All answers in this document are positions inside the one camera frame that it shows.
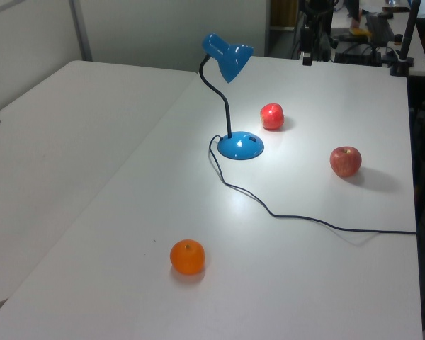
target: table surface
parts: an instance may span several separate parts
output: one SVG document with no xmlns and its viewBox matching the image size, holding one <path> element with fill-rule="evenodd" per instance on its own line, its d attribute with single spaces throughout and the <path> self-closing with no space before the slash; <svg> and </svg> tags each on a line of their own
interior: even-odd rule
<svg viewBox="0 0 425 340">
<path fill-rule="evenodd" d="M 194 76 L 72 62 L 0 111 L 0 306 Z"/>
<path fill-rule="evenodd" d="M 265 143 L 247 161 L 213 144 L 229 182 L 275 213 L 415 231 L 405 79 L 258 57 L 231 84 L 213 60 L 205 76 Z M 278 132 L 261 126 L 270 102 Z M 269 216 L 219 180 L 208 143 L 225 133 L 197 76 L 0 309 L 0 339 L 421 339 L 416 237 Z M 363 163 L 342 179 L 329 155 L 347 144 Z M 206 253 L 194 276 L 169 260 L 188 238 Z"/>
<path fill-rule="evenodd" d="M 400 0 L 400 6 L 409 7 L 407 0 Z M 379 13 L 382 11 L 383 6 L 387 6 L 384 0 L 361 0 L 361 6 L 371 13 L 374 10 L 375 13 Z M 408 22 L 409 13 L 394 13 L 394 18 L 389 19 L 390 27 L 394 34 L 402 34 L 406 30 L 406 25 Z M 348 11 L 346 7 L 343 7 L 340 11 L 334 12 L 334 16 L 332 18 L 332 27 L 340 28 L 340 27 L 349 27 L 351 24 L 351 18 L 348 17 Z M 361 28 L 366 28 L 366 18 L 362 16 L 361 20 Z M 395 46 L 393 42 L 390 42 L 387 46 L 399 50 L 400 46 Z M 379 49 L 382 55 L 385 54 L 385 48 L 381 47 Z M 414 29 L 414 33 L 411 39 L 411 45 L 408 50 L 408 57 L 414 58 L 413 67 L 409 68 L 409 75 L 411 76 L 420 76 L 425 77 L 425 53 L 422 47 L 422 43 L 420 41 L 419 32 L 417 29 Z"/>
</svg>

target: blue desk lamp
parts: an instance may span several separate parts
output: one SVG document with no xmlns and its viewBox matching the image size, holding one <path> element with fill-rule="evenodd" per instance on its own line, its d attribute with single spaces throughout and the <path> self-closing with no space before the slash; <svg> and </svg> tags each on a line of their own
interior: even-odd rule
<svg viewBox="0 0 425 340">
<path fill-rule="evenodd" d="M 215 33 L 207 35 L 202 46 L 206 52 L 206 57 L 200 64 L 200 78 L 210 89 L 217 93 L 225 103 L 227 135 L 220 138 L 217 149 L 220 154 L 230 159 L 251 159 L 257 157 L 263 152 L 263 141 L 250 132 L 232 132 L 228 100 L 223 93 L 211 85 L 203 75 L 203 67 L 210 57 L 213 57 L 219 64 L 220 73 L 222 73 L 227 83 L 230 83 L 249 61 L 254 52 L 254 48 L 245 45 L 230 45 Z"/>
</svg>

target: wall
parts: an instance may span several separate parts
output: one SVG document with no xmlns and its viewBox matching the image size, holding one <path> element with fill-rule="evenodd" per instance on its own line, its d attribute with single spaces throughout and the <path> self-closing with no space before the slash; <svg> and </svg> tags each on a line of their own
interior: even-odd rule
<svg viewBox="0 0 425 340">
<path fill-rule="evenodd" d="M 17 2 L 0 11 L 0 110 L 63 67 L 81 60 L 68 0 Z"/>
<path fill-rule="evenodd" d="M 265 55 L 269 0 L 76 0 L 92 60 L 197 71 L 216 32 Z"/>
</svg>

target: lamp shade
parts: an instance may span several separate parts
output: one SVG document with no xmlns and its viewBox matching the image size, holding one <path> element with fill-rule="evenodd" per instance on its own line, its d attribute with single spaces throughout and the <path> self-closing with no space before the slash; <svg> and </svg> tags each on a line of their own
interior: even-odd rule
<svg viewBox="0 0 425 340">
<path fill-rule="evenodd" d="M 249 61 L 254 48 L 246 45 L 230 45 L 219 35 L 211 33 L 203 40 L 203 49 L 217 60 L 220 73 L 230 83 Z"/>
</svg>

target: lamp base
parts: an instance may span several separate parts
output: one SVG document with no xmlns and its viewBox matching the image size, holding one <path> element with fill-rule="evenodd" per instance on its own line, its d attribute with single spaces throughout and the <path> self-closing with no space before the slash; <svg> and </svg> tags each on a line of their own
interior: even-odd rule
<svg viewBox="0 0 425 340">
<path fill-rule="evenodd" d="M 256 135 L 245 131 L 232 132 L 232 137 L 225 135 L 220 139 L 217 150 L 230 159 L 251 159 L 263 152 L 263 141 Z"/>
</svg>

